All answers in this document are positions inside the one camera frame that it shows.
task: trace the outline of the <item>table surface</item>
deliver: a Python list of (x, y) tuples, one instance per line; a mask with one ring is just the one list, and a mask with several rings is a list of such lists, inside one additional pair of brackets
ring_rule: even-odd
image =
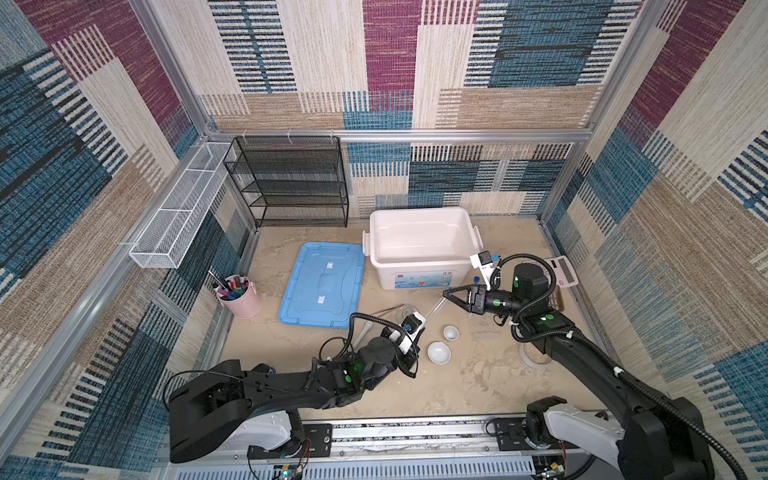
[[(533, 253), (550, 257), (551, 252), (532, 218), (473, 218), (480, 230), (485, 249), (502, 257), (513, 253)], [(267, 227), (261, 230), (256, 255), (248, 272), (262, 298), (261, 311), (247, 319), (236, 318), (224, 346), (222, 360), (239, 359), (243, 369), (268, 363), (278, 372), (301, 372), (310, 368), (312, 356), (332, 336), (346, 336), (345, 329), (293, 326), (281, 323), (277, 313), (288, 285), (293, 262), (306, 242), (360, 243), (367, 222), (350, 223), (347, 228)], [(502, 273), (502, 287), (511, 284), (513, 265)], [(472, 283), (477, 270), (470, 270), (463, 284)], [(440, 300), (442, 289), (383, 290), (375, 267), (366, 261), (358, 311), (373, 313), (400, 303), (410, 303), (426, 315)], [(564, 313), (590, 336), (578, 313), (573, 297), (563, 292)], [(394, 314), (387, 319), (394, 321)], [(362, 329), (363, 321), (356, 324)], [(446, 325), (459, 330), (459, 338), (446, 342), (451, 360), (436, 365), (426, 356), (427, 346), (443, 340)], [(381, 333), (373, 328), (367, 339)], [(340, 348), (336, 340), (324, 353)], [(305, 419), (354, 419), (421, 415), (470, 415), (524, 412), (525, 406), (546, 396), (560, 396), (580, 409), (601, 409), (600, 401), (563, 366), (552, 363), (548, 369), (532, 369), (519, 355), (519, 344), (509, 327), (493, 323), (491, 315), (470, 316), (457, 306), (446, 303), (429, 324), (419, 341), (422, 348), (415, 379), (400, 372), (391, 373), (376, 389), (340, 409), (303, 409)]]

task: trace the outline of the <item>blue label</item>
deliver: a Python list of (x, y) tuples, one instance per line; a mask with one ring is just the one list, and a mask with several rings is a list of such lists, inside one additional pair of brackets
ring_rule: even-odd
[(395, 288), (432, 288), (451, 286), (453, 272), (414, 272), (397, 273)]

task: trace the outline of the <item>pink pen holder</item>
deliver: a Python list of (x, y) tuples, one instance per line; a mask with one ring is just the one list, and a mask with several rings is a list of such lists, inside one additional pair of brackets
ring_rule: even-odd
[[(239, 275), (228, 276), (225, 280), (229, 283), (235, 276)], [(218, 293), (216, 294), (219, 302), (230, 309), (230, 312), (235, 316), (240, 318), (254, 316), (261, 310), (261, 298), (259, 298), (258, 293), (256, 293), (256, 287), (253, 285), (253, 282), (248, 280), (247, 276), (240, 277), (240, 282), (245, 283), (246, 281), (248, 282), (248, 290), (246, 290), (240, 298), (235, 300), (224, 300), (221, 298), (221, 295)]]

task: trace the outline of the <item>black wire rack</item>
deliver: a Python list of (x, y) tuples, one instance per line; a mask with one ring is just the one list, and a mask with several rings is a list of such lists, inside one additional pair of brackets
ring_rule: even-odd
[(235, 137), (227, 171), (258, 227), (346, 227), (349, 192), (337, 137)]

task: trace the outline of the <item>small white bowl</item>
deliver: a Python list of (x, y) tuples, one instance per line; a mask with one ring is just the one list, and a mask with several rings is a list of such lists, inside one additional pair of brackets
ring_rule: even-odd
[(427, 356), (432, 363), (445, 365), (451, 359), (451, 349), (443, 342), (432, 342), (427, 349)]
[(445, 328), (442, 329), (442, 335), (449, 342), (454, 342), (458, 340), (458, 329), (453, 325), (446, 325)]

